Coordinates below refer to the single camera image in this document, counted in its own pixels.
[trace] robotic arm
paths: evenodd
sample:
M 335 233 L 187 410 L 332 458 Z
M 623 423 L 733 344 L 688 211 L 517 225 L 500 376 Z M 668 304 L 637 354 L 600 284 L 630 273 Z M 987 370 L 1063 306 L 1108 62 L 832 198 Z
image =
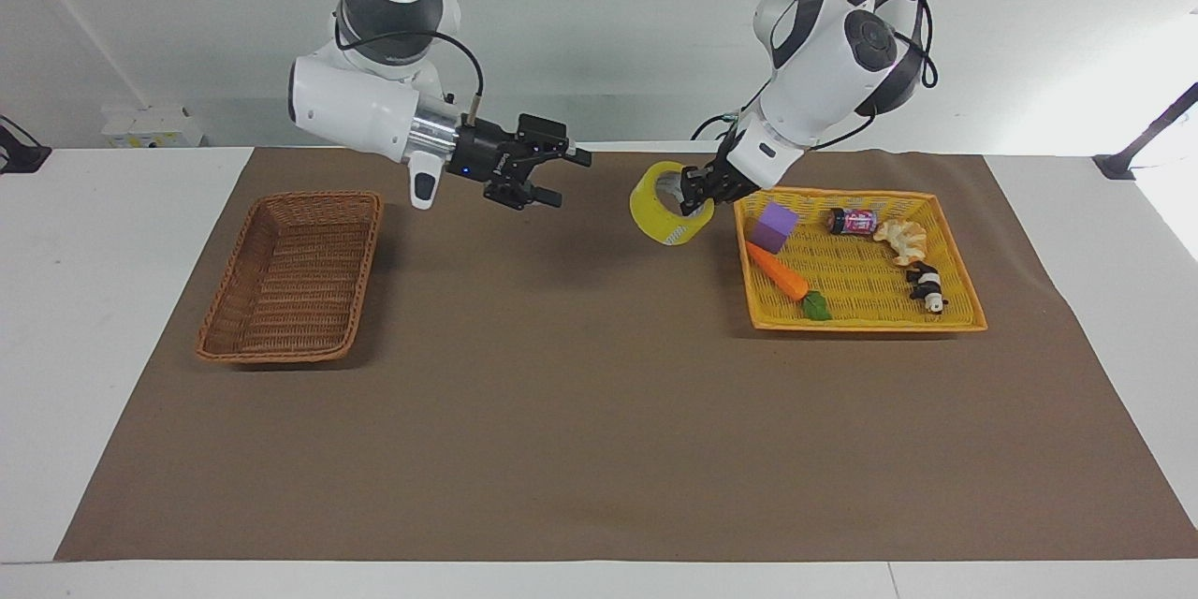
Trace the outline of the robotic arm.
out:
M 450 36 L 456 0 L 341 0 L 333 40 L 291 66 L 289 114 L 301 129 L 407 164 L 412 205 L 432 206 L 443 171 L 484 182 L 483 194 L 515 210 L 561 206 L 562 195 L 532 184 L 533 169 L 551 159 L 591 165 L 559 122 L 521 114 L 514 134 L 477 120 L 483 75 L 477 59 Z M 452 41 L 474 62 L 478 90 L 462 114 L 428 62 L 435 37 Z
M 774 66 L 769 81 L 742 109 L 715 159 L 685 168 L 662 190 L 679 198 L 684 216 L 707 201 L 736 201 L 778 184 L 804 152 L 822 147 L 835 122 L 852 113 L 872 122 L 906 103 L 933 67 L 924 16 L 926 0 L 763 0 L 754 29 Z

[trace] can with purple label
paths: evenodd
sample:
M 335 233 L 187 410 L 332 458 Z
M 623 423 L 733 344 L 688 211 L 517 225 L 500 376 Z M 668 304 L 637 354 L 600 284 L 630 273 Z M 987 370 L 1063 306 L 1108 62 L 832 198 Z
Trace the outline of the can with purple label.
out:
M 834 207 L 828 214 L 828 231 L 834 235 L 869 236 L 873 229 L 878 229 L 878 214 L 873 211 Z

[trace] purple block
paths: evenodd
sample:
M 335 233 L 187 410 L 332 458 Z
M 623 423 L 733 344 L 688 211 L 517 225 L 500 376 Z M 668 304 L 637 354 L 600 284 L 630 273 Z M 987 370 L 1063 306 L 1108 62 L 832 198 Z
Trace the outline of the purple block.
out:
M 778 255 L 797 224 L 799 224 L 797 212 L 770 201 L 761 212 L 761 218 L 757 218 L 757 224 L 754 224 L 749 241 Z

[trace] roll of tape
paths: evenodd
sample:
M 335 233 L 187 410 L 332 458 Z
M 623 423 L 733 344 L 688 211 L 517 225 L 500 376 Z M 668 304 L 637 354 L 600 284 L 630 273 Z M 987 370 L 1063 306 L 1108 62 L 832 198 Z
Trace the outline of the roll of tape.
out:
M 636 226 L 651 240 L 665 246 L 682 246 L 710 223 L 715 205 L 707 199 L 703 206 L 690 216 L 679 216 L 661 202 L 660 193 L 671 194 L 682 201 L 683 164 L 677 161 L 659 161 L 649 167 L 628 198 L 629 211 Z

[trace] toy croissant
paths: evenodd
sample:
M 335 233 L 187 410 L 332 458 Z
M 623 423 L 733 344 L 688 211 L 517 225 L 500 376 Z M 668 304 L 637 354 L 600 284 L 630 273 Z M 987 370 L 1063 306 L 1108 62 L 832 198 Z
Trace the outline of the toy croissant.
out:
M 927 229 L 912 220 L 885 220 L 878 224 L 873 241 L 885 241 L 898 254 L 891 259 L 898 267 L 907 267 L 927 258 Z

